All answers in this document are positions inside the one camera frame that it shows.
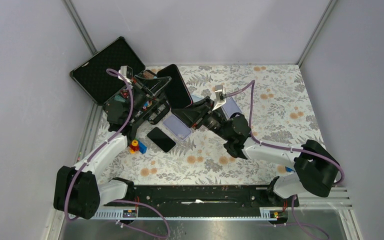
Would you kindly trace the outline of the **light blue phone case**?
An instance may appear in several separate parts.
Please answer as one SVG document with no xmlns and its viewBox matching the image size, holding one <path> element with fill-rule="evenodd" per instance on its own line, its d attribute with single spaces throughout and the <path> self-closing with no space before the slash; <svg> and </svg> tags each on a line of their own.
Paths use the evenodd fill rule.
<svg viewBox="0 0 384 240">
<path fill-rule="evenodd" d="M 200 100 L 202 100 L 201 97 L 199 97 L 199 96 L 195 96 L 195 95 L 191 95 L 191 98 L 192 98 L 192 101 L 193 101 L 194 103 L 197 103 L 197 102 L 199 102 Z"/>
</svg>

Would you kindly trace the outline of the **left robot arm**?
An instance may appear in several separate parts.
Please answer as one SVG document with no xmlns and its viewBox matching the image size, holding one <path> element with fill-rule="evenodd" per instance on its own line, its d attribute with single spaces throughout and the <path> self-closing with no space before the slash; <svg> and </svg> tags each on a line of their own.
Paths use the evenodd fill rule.
<svg viewBox="0 0 384 240">
<path fill-rule="evenodd" d="M 146 117 L 166 101 L 164 90 L 172 80 L 138 75 L 127 78 L 113 70 L 109 74 L 123 81 L 127 99 L 107 104 L 118 115 L 110 126 L 109 137 L 75 165 L 62 166 L 57 172 L 53 207 L 62 211 L 68 221 L 90 219 L 100 206 L 115 200 L 124 206 L 134 202 L 135 192 L 128 180 L 115 178 L 99 184 L 98 178 L 120 152 L 130 148 Z"/>
</svg>

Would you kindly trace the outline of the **black phone without case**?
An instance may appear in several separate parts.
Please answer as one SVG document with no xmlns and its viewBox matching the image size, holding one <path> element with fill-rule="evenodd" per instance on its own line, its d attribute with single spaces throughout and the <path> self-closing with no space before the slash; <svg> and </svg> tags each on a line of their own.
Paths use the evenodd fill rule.
<svg viewBox="0 0 384 240">
<path fill-rule="evenodd" d="M 193 103 L 191 94 L 176 64 L 170 64 L 159 70 L 157 76 L 159 78 L 171 77 L 171 81 L 168 83 L 164 92 L 172 109 L 184 109 Z"/>
</svg>

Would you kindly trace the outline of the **lilac phone case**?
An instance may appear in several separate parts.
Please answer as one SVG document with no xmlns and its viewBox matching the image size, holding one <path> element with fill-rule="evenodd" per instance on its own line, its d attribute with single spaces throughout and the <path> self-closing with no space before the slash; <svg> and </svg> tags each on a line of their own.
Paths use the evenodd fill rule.
<svg viewBox="0 0 384 240">
<path fill-rule="evenodd" d="M 236 101 L 233 99 L 233 97 L 227 97 L 226 98 L 226 103 L 221 106 L 221 109 L 223 113 L 225 114 L 227 119 L 230 119 L 231 116 L 235 113 L 241 114 L 242 111 L 238 107 Z"/>
<path fill-rule="evenodd" d="M 163 125 L 179 140 L 185 141 L 191 134 L 192 130 L 187 127 L 178 117 L 171 114 L 164 121 Z"/>
</svg>

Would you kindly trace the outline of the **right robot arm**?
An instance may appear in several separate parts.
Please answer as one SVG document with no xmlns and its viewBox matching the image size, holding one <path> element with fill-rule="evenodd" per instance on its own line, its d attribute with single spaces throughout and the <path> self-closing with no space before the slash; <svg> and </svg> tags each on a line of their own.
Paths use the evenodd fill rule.
<svg viewBox="0 0 384 240">
<path fill-rule="evenodd" d="M 270 182 L 266 198 L 271 205 L 279 206 L 287 198 L 301 193 L 321 198 L 330 195 L 337 175 L 343 174 L 343 170 L 319 142 L 308 139 L 302 145 L 293 146 L 258 141 L 242 113 L 226 117 L 221 108 L 213 109 L 214 104 L 206 97 L 171 112 L 189 128 L 197 130 L 204 126 L 225 140 L 223 146 L 233 158 L 264 160 L 292 169 L 292 174 L 277 176 Z"/>
</svg>

